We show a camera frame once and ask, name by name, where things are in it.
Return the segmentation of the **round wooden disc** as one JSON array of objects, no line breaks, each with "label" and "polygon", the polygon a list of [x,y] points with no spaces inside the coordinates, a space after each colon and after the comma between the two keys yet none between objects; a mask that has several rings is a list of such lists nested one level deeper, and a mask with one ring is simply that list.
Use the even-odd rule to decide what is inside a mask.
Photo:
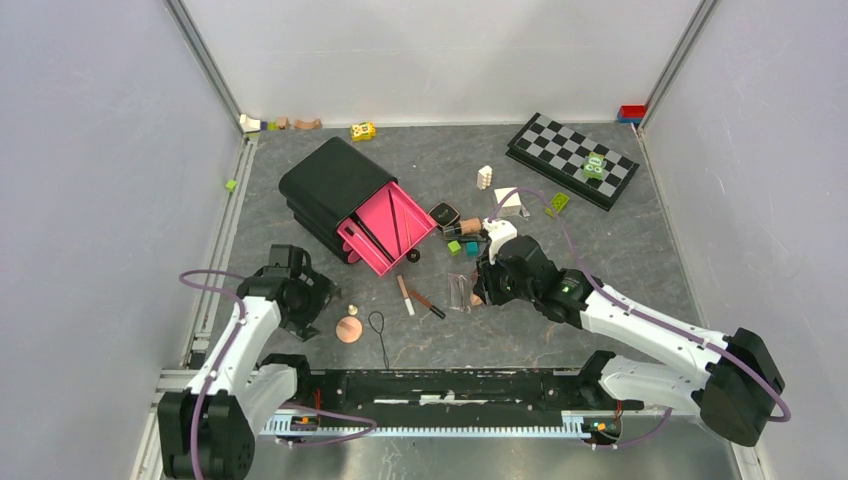
[{"label": "round wooden disc", "polygon": [[335,334],[345,344],[355,343],[363,334],[362,323],[354,316],[345,316],[338,321]]}]

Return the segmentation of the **black makeup brush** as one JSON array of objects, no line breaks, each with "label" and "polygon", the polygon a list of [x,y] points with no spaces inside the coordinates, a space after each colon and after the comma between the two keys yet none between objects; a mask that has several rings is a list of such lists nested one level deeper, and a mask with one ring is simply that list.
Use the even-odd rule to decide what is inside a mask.
[{"label": "black makeup brush", "polygon": [[365,234],[365,236],[369,239],[369,241],[381,252],[381,254],[390,262],[393,263],[395,261],[395,257],[387,250],[387,248],[381,243],[378,237],[372,232],[372,230],[366,225],[366,223],[362,220],[362,218],[353,213],[351,215],[351,219],[353,222],[360,228],[360,230]]}]

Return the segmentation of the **black wire loop tool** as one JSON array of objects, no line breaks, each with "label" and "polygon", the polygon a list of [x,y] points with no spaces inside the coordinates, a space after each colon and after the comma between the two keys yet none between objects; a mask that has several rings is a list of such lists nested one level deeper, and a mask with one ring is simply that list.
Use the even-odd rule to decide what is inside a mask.
[{"label": "black wire loop tool", "polygon": [[384,333],[385,333],[385,325],[386,320],[385,316],[382,312],[378,310],[374,310],[369,313],[367,317],[368,324],[370,328],[376,333],[378,336],[380,347],[381,347],[381,358],[383,367],[385,370],[390,368],[390,362],[388,359],[388,352],[385,344]]}]

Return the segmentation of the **black makeup organizer box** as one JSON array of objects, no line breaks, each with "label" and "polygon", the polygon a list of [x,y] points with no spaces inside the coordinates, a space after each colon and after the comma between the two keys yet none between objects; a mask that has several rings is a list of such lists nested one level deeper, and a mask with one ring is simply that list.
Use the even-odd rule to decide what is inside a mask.
[{"label": "black makeup organizer box", "polygon": [[336,136],[296,164],[278,189],[294,219],[339,260],[349,253],[339,225],[385,185],[397,178]]}]

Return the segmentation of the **pink top drawer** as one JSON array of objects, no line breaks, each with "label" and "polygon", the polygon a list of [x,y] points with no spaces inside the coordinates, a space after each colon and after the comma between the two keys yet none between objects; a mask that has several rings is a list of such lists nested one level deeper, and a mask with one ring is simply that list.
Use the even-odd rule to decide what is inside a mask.
[{"label": "pink top drawer", "polygon": [[[396,210],[400,242],[402,245],[402,254],[400,255],[398,255],[398,250],[395,243],[395,236],[392,228],[392,218],[387,196],[387,192],[389,190],[392,191],[394,203],[402,204],[405,207],[409,218],[411,239],[413,243],[413,246],[411,248],[406,247],[402,220],[400,218],[399,212]],[[378,263],[377,261],[367,261],[366,259],[363,259],[360,254],[355,250],[355,248],[358,247],[358,244],[353,239],[351,239],[344,231],[345,226],[350,226],[356,230],[361,231],[360,228],[351,219],[351,215],[353,213],[358,214],[362,218],[366,225],[378,237],[381,243],[395,257],[395,261],[393,263],[390,263],[383,255],[382,263]],[[404,191],[395,181],[388,182],[380,190],[378,190],[371,197],[369,197],[353,213],[349,217],[344,219],[336,229],[336,234],[342,240],[342,250],[344,252],[344,255],[346,256],[346,259],[352,263],[356,263],[357,261],[362,260],[379,277],[384,276],[402,260],[405,260],[407,258],[407,255],[413,249],[416,249],[418,247],[418,244],[422,242],[433,230],[436,229],[436,223],[428,215],[428,212],[425,211],[421,206],[419,206],[415,202],[415,200],[406,191]]]}]

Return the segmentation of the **orange thin stick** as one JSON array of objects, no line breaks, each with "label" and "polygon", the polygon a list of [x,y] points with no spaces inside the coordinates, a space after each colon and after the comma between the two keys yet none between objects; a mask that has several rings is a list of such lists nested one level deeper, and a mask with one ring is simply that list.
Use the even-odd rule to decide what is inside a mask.
[{"label": "orange thin stick", "polygon": [[406,247],[411,248],[413,246],[411,239],[411,231],[410,224],[407,211],[402,204],[395,203],[396,210],[399,212],[400,218],[402,220],[402,226],[404,231],[404,238],[406,240]]}]

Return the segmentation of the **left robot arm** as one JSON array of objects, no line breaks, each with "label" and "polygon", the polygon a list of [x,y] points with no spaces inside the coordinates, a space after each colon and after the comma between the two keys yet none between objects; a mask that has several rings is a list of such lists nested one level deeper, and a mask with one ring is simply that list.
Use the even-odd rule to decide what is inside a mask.
[{"label": "left robot arm", "polygon": [[195,274],[186,271],[179,280],[230,300],[233,310],[192,379],[157,403],[163,473],[169,479],[243,479],[274,412],[283,403],[302,407],[314,394],[303,356],[263,356],[262,349],[279,330],[301,342],[316,336],[315,320],[340,289],[294,245],[273,245],[266,265],[239,276],[234,290],[195,282]]}]

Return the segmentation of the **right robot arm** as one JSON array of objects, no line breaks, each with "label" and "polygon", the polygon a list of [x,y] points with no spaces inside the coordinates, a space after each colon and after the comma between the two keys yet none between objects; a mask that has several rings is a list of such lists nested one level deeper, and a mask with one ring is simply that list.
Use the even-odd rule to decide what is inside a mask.
[{"label": "right robot arm", "polygon": [[769,422],[791,411],[785,382],[756,333],[733,334],[679,321],[635,302],[584,269],[559,268],[530,236],[484,250],[476,260],[475,290],[484,302],[530,303],[546,319],[602,335],[651,357],[642,363],[598,354],[599,370],[577,382],[580,400],[602,408],[633,400],[696,414],[722,438],[755,446]]}]

